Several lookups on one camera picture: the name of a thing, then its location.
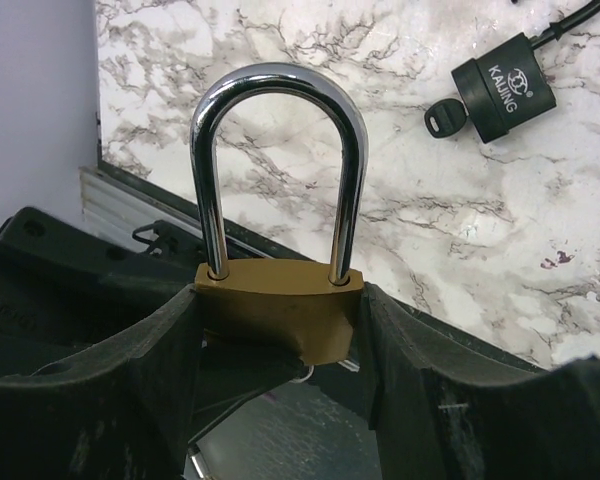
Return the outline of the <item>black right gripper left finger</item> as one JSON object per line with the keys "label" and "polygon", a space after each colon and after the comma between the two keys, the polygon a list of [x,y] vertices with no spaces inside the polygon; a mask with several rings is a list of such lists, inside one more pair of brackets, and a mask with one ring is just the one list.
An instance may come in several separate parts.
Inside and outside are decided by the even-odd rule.
{"label": "black right gripper left finger", "polygon": [[0,377],[0,479],[179,479],[202,326],[188,285],[35,373]]}

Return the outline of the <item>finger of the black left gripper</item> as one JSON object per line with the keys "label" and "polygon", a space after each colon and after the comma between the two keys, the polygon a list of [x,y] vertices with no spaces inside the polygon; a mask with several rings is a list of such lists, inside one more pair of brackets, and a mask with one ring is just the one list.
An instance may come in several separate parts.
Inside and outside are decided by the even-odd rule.
{"label": "finger of the black left gripper", "polygon": [[294,378],[302,361],[279,347],[208,343],[211,319],[190,268],[100,240],[31,207],[0,228],[0,377],[27,376],[79,353],[188,285],[202,326],[189,444],[232,406]]}

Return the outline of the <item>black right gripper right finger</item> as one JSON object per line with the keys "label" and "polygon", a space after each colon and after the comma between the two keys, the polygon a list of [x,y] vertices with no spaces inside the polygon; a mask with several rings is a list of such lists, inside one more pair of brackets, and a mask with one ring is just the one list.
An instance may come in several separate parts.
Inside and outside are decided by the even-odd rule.
{"label": "black right gripper right finger", "polygon": [[600,358],[506,364],[367,284],[359,361],[386,479],[600,479]]}

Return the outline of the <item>brass padlock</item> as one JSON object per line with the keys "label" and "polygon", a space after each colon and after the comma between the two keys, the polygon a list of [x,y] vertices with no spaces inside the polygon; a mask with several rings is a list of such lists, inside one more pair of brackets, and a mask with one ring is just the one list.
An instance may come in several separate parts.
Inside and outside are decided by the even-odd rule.
{"label": "brass padlock", "polygon": [[[342,166],[330,260],[230,259],[218,187],[216,131],[243,100],[288,94],[319,107],[341,139]],[[368,163],[366,125],[349,95],[326,76],[288,63],[241,67],[201,98],[191,122],[190,158],[207,261],[195,288],[211,311],[218,336],[271,343],[307,365],[347,359],[363,275],[351,266],[355,228]]]}

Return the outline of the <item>black-headed key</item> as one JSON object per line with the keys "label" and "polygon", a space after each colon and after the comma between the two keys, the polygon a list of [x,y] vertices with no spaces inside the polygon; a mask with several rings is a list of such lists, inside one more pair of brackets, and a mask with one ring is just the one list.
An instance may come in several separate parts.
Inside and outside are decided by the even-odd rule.
{"label": "black-headed key", "polygon": [[447,138],[458,133],[467,122],[464,104],[457,99],[447,98],[431,105],[424,113],[424,123],[430,135],[436,139]]}

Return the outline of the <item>black padlock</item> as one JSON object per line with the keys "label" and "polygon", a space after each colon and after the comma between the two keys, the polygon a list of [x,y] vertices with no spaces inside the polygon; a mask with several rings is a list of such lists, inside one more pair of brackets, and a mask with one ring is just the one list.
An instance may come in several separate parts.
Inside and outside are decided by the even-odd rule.
{"label": "black padlock", "polygon": [[535,51],[600,12],[600,1],[585,6],[540,34],[520,33],[478,59],[456,67],[451,76],[460,100],[483,143],[501,138],[530,119],[556,107],[556,98]]}

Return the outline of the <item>small silver key set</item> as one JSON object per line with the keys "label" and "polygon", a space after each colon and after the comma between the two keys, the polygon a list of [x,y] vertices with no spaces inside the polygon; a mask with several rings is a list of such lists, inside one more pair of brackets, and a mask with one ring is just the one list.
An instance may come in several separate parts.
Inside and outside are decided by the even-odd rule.
{"label": "small silver key set", "polygon": [[316,368],[239,407],[189,450],[187,479],[377,479],[352,361]]}

